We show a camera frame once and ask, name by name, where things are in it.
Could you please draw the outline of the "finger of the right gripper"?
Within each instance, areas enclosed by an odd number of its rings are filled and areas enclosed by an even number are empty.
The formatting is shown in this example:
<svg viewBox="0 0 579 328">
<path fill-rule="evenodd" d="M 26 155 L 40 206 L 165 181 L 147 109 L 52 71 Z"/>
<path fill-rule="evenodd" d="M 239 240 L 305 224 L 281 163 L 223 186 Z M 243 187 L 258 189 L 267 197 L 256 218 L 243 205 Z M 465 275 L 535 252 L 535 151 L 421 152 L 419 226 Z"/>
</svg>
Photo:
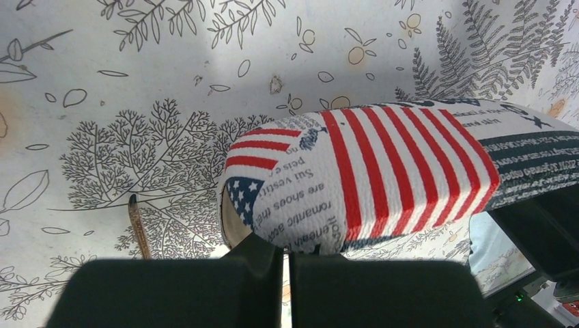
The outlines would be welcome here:
<svg viewBox="0 0 579 328">
<path fill-rule="evenodd" d="M 549 280 L 578 278 L 578 185 L 488 214 L 534 269 Z"/>
</svg>

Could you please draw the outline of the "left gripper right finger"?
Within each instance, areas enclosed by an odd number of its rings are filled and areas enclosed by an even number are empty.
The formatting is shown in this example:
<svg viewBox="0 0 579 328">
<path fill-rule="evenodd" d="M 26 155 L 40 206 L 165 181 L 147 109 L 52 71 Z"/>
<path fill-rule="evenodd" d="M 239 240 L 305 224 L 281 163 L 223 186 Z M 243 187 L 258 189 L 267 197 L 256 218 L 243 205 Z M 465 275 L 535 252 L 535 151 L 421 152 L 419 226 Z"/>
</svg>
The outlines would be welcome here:
<svg viewBox="0 0 579 328">
<path fill-rule="evenodd" d="M 289 257 L 293 327 L 492 327 L 463 265 Z"/>
</svg>

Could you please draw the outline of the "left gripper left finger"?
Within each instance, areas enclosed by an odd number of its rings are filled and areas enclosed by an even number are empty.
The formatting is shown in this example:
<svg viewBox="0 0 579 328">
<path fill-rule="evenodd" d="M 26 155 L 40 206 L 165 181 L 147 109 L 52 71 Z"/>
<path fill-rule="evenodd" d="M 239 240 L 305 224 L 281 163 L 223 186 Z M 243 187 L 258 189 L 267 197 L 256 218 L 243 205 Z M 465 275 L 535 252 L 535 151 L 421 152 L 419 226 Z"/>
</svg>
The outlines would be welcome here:
<svg viewBox="0 0 579 328">
<path fill-rule="evenodd" d="M 219 259 L 94 260 L 49 327 L 279 327 L 283 252 L 251 234 Z"/>
</svg>

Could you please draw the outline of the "flag pattern glasses case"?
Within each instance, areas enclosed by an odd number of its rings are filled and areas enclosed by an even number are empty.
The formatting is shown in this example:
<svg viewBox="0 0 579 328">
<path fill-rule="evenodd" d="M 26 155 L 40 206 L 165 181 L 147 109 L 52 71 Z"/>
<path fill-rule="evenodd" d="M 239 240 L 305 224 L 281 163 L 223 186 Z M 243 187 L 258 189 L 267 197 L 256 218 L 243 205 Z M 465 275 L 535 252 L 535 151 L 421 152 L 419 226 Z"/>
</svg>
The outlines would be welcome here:
<svg viewBox="0 0 579 328">
<path fill-rule="evenodd" d="M 303 113 L 229 147 L 226 246 L 250 234 L 337 254 L 578 183 L 578 131 L 509 102 L 447 98 Z"/>
</svg>

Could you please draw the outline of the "brown sunglasses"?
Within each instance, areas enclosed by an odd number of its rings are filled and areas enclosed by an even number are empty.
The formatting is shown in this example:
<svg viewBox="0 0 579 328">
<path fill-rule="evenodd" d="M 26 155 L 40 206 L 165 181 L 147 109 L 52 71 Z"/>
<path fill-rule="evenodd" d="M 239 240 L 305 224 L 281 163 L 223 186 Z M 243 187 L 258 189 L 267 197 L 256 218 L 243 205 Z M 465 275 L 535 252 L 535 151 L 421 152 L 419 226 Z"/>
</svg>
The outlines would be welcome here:
<svg viewBox="0 0 579 328">
<path fill-rule="evenodd" d="M 141 213 L 139 211 L 137 195 L 132 194 L 128 200 L 128 216 L 129 220 L 139 246 L 139 250 L 144 260 L 151 260 L 152 254 L 148 245 L 147 236 L 141 220 Z"/>
</svg>

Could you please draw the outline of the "small light blue cloth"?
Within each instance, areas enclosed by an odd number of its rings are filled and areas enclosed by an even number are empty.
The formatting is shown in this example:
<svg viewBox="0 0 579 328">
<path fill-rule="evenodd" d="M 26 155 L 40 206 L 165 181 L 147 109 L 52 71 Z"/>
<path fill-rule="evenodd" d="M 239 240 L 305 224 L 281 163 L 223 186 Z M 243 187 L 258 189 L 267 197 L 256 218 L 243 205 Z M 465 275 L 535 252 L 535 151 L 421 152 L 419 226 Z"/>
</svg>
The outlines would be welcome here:
<svg viewBox="0 0 579 328">
<path fill-rule="evenodd" d="M 490 295 L 534 271 L 531 263 L 487 213 L 469 222 L 468 265 L 483 295 Z"/>
</svg>

